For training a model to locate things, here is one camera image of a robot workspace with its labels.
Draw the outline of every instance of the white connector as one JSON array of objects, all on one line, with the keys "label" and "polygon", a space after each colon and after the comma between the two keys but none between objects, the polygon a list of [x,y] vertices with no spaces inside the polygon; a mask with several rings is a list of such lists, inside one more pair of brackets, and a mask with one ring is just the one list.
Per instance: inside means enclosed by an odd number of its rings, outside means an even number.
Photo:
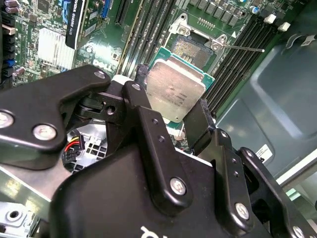
[{"label": "white connector", "polygon": [[268,17],[264,19],[264,22],[267,24],[272,24],[275,19],[276,19],[276,16],[274,14],[270,14]]},{"label": "white connector", "polygon": [[282,25],[280,25],[280,26],[278,27],[278,30],[285,32],[285,31],[288,30],[288,28],[289,28],[290,26],[291,26],[291,24],[289,24],[288,22],[284,22]]}]

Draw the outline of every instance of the capacitor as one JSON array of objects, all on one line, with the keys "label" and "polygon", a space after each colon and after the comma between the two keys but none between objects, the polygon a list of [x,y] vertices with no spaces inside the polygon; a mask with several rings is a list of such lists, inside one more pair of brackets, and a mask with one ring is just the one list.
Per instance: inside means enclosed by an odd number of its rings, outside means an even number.
[{"label": "capacitor", "polygon": [[18,68],[15,72],[12,73],[13,76],[22,75],[25,72],[25,67]]},{"label": "capacitor", "polygon": [[17,8],[17,7],[6,7],[5,11],[7,13],[14,14],[14,13],[18,13],[19,12],[19,8]]},{"label": "capacitor", "polygon": [[86,48],[86,51],[87,51],[88,53],[92,53],[93,50],[94,50],[94,49],[93,49],[91,46],[87,46],[87,48]]},{"label": "capacitor", "polygon": [[4,5],[8,7],[15,7],[15,6],[19,6],[19,2],[17,0],[7,0],[7,1],[4,1]]},{"label": "capacitor", "polygon": [[251,7],[249,8],[249,11],[250,11],[250,13],[252,13],[252,14],[258,14],[259,9],[258,9],[256,6],[251,6]]}]

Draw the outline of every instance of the yellow wire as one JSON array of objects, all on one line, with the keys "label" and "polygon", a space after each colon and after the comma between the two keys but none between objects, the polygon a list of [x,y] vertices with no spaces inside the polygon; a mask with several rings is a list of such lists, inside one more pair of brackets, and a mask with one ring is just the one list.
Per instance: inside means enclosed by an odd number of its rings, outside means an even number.
[{"label": "yellow wire", "polygon": [[71,143],[71,142],[73,142],[73,141],[75,141],[75,140],[78,140],[79,139],[79,137],[77,136],[77,137],[75,137],[75,138],[72,138],[70,141],[69,141],[69,143]]}]

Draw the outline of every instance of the blue connector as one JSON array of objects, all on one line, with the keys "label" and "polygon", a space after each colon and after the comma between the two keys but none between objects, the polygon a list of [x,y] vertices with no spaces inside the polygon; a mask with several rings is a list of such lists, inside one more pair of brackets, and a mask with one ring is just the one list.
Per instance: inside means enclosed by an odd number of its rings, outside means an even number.
[{"label": "blue connector", "polygon": [[103,12],[101,14],[102,18],[106,18],[107,17],[108,12],[109,12],[110,3],[111,3],[111,0],[105,0],[104,9],[103,9]]},{"label": "blue connector", "polygon": [[7,59],[4,62],[6,62],[9,67],[14,66],[14,64],[15,64],[15,60],[13,60],[13,59]]}]

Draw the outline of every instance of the black plastic bracket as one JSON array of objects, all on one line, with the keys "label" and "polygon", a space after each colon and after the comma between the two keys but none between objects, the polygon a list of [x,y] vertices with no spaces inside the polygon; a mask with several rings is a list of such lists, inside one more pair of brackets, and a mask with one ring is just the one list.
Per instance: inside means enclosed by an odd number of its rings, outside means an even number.
[{"label": "black plastic bracket", "polygon": [[[0,162],[33,170],[54,166],[78,101],[110,84],[106,73],[101,78],[94,74],[98,71],[87,65],[2,92],[0,111],[9,113],[14,122],[0,129]],[[55,138],[37,139],[32,131],[39,124],[52,126]]]},{"label": "black plastic bracket", "polygon": [[219,223],[235,236],[249,233],[254,226],[253,212],[243,165],[232,151],[229,135],[215,129],[210,144],[200,156],[210,158],[216,170],[215,214]]},{"label": "black plastic bracket", "polygon": [[[126,119],[121,127],[106,122],[107,154],[138,140],[150,195],[155,206],[164,214],[174,216],[189,207],[193,193],[167,133],[160,113],[153,111],[142,86],[127,81],[123,86]],[[170,185],[177,178],[185,194],[175,193]]]},{"label": "black plastic bracket", "polygon": [[249,176],[249,194],[254,213],[269,223],[273,237],[314,237],[316,234],[296,209],[256,154],[245,147],[238,152]]}]

